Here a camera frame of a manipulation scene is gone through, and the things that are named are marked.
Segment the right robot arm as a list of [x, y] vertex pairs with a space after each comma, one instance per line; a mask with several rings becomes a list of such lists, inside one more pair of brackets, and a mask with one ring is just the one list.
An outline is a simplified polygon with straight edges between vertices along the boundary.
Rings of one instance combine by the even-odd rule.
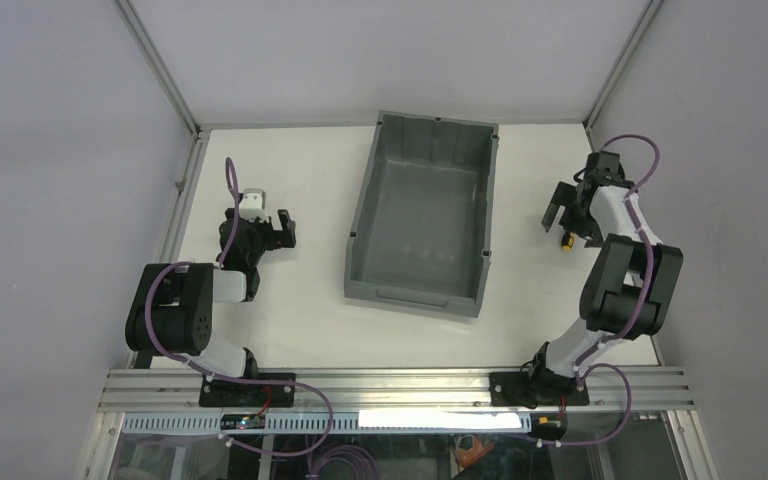
[[584, 283], [578, 317], [534, 355], [524, 379], [526, 396], [548, 405], [572, 394], [607, 349], [660, 331], [683, 265], [648, 224], [636, 185], [618, 154], [595, 152], [573, 183], [559, 183], [541, 224], [559, 225], [565, 247], [575, 239], [599, 253]]

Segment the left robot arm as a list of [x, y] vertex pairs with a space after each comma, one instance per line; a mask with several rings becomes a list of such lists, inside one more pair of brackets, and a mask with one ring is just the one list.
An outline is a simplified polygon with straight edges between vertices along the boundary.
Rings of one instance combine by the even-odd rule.
[[125, 326], [130, 350], [182, 363], [210, 381], [237, 406], [254, 403], [265, 380], [254, 354], [220, 337], [213, 307], [255, 299], [265, 253], [296, 246], [296, 222], [279, 209], [272, 218], [229, 208], [218, 228], [221, 251], [214, 263], [179, 261], [144, 267]]

